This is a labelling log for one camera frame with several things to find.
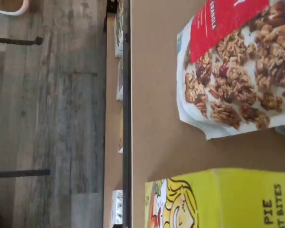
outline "brown table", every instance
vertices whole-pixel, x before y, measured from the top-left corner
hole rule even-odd
[[[179,120],[176,35],[203,3],[132,0],[133,228],[144,227],[147,181],[217,167],[285,171],[285,137],[273,130],[206,141]]]

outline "wooden floor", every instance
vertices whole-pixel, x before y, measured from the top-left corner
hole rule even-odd
[[[0,171],[51,169],[0,179],[4,228],[103,224],[105,0],[33,0],[0,15]]]

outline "granola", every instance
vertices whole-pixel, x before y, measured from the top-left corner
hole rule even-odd
[[[208,96],[205,92],[205,86],[197,79],[194,79],[194,73],[187,73],[185,75],[186,91],[185,97],[188,103],[194,104],[207,118],[206,102],[208,102]]]
[[[240,108],[240,114],[246,121],[253,122],[259,130],[269,128],[270,118],[257,108],[243,105]]]
[[[261,48],[261,51],[258,52],[260,56],[267,56],[274,43],[279,44],[285,50],[285,25],[277,28],[265,25],[261,31],[258,32],[255,41]]]
[[[227,103],[247,103],[253,105],[256,92],[248,72],[234,62],[215,65],[213,75],[215,85],[209,86],[209,92]]]
[[[267,57],[261,57],[256,61],[256,83],[264,90],[271,85],[285,87],[285,50],[273,43]]]
[[[206,52],[195,63],[196,77],[197,79],[207,87],[210,81],[212,71],[212,55],[210,52]]]
[[[267,92],[262,95],[258,95],[257,98],[261,102],[261,106],[267,111],[275,110],[278,113],[282,112],[283,99],[281,97]]]
[[[227,124],[235,129],[240,127],[241,117],[230,105],[223,103],[210,102],[212,109],[211,118],[219,123]]]
[[[247,60],[247,47],[240,29],[233,31],[217,45],[217,52],[223,61],[235,61],[243,65]]]

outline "black metal leg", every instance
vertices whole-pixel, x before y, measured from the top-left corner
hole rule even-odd
[[[15,45],[41,45],[43,41],[42,37],[36,37],[35,40],[21,40],[21,39],[7,39],[7,38],[0,38],[0,43],[3,44],[15,44]]]
[[[13,178],[13,177],[34,177],[34,176],[48,176],[51,171],[45,170],[21,170],[21,171],[3,171],[0,172],[0,178]]]

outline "granola bag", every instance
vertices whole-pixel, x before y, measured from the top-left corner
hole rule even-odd
[[[285,0],[207,0],[178,34],[180,119],[207,139],[285,124]]]

